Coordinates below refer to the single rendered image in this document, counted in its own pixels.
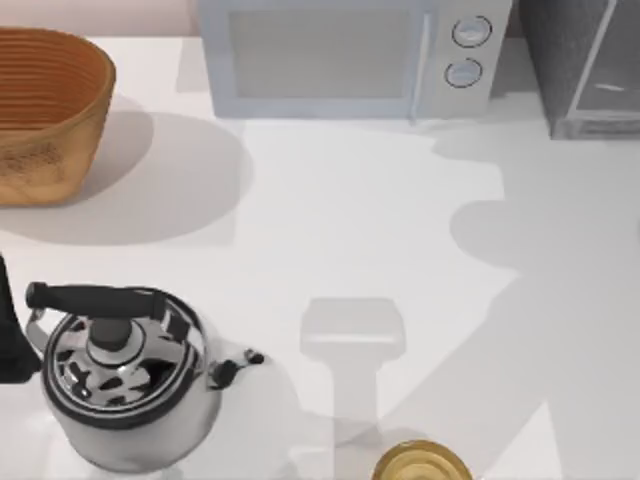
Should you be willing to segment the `pale microwave oven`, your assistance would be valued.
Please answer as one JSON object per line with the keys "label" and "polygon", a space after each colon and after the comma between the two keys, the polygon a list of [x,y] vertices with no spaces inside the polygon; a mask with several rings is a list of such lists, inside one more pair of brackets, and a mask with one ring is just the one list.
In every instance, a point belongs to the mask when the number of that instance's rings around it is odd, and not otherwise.
{"label": "pale microwave oven", "polygon": [[[409,120],[425,14],[431,38],[417,121],[468,118],[489,102],[513,0],[197,0],[210,93],[221,118]],[[490,38],[452,39],[484,16]],[[450,87],[446,67],[483,66],[478,83]]]}

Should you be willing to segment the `round microwave knob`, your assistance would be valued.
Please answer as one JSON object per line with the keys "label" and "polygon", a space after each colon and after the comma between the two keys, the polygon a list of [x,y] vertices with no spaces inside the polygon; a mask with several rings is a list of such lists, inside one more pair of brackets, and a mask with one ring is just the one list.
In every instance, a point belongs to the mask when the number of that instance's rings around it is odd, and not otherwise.
{"label": "round microwave knob", "polygon": [[476,48],[490,38],[492,30],[492,24],[486,17],[466,17],[455,23],[452,39],[461,48]]}
{"label": "round microwave knob", "polygon": [[480,81],[483,75],[483,66],[472,58],[449,64],[444,72],[444,80],[455,89],[469,88]]}

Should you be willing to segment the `brown woven basket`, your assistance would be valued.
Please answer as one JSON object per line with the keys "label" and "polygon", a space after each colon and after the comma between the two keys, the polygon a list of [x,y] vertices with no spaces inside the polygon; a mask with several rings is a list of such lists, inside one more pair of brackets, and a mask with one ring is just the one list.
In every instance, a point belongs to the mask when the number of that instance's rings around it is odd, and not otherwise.
{"label": "brown woven basket", "polygon": [[0,207],[58,204],[80,190],[115,83],[111,57],[83,37],[0,26]]}

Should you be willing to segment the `grey cabinet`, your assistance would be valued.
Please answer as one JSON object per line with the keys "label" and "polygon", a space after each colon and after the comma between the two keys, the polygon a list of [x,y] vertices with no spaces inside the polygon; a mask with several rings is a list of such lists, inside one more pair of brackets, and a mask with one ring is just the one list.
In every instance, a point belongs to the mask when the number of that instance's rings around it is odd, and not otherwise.
{"label": "grey cabinet", "polygon": [[519,0],[554,140],[640,140],[640,0]]}

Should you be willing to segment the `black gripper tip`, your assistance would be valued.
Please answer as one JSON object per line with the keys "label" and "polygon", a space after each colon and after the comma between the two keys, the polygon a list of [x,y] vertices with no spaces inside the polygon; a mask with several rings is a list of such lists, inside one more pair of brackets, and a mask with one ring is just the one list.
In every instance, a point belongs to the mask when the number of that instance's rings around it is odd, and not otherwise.
{"label": "black gripper tip", "polygon": [[19,323],[4,257],[0,254],[0,384],[24,384],[41,370],[41,360]]}

